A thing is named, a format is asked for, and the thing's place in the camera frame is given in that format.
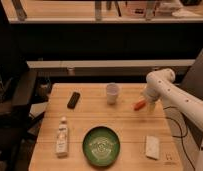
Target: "green bowl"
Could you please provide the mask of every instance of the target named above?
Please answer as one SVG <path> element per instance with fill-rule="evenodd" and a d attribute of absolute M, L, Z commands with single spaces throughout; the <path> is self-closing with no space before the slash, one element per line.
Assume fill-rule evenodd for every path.
<path fill-rule="evenodd" d="M 91 129 L 86 134 L 82 149 L 92 165 L 109 166 L 119 154 L 120 142 L 113 130 L 99 126 Z"/>

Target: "white paper cup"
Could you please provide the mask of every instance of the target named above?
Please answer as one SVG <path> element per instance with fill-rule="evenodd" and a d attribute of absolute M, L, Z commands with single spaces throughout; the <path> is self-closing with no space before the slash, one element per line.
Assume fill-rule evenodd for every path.
<path fill-rule="evenodd" d="M 116 83 L 109 83 L 106 86 L 107 103 L 115 104 L 119 95 L 119 86 Z"/>

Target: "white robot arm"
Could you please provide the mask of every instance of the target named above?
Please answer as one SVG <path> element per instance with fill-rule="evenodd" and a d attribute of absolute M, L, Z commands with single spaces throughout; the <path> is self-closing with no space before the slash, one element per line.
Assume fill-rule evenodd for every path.
<path fill-rule="evenodd" d="M 203 101 L 179 89 L 172 82 L 175 73 L 171 69 L 150 72 L 147 75 L 147 87 L 143 92 L 148 102 L 161 99 L 170 100 L 179 111 L 188 117 L 203 131 Z M 203 171 L 203 140 L 196 165 L 196 171 Z"/>

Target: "office chair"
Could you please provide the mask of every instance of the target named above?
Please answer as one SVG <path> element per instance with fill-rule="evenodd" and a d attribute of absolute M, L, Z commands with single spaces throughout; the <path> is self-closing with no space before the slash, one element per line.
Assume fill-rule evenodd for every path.
<path fill-rule="evenodd" d="M 0 94 L 0 160 L 8 160 L 7 170 L 13 170 L 21 140 L 36 139 L 28 133 L 28 129 L 44 114 L 34 120 L 29 117 L 37 72 L 29 69 L 19 53 L 1 1 L 0 75 L 3 82 L 3 92 Z"/>

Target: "white eraser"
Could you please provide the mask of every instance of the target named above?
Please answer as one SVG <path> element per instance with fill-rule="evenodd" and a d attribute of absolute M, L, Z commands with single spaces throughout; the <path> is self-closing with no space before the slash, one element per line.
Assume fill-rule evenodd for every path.
<path fill-rule="evenodd" d="M 160 141 L 155 136 L 146 136 L 146 156 L 152 159 L 159 159 L 159 144 Z"/>

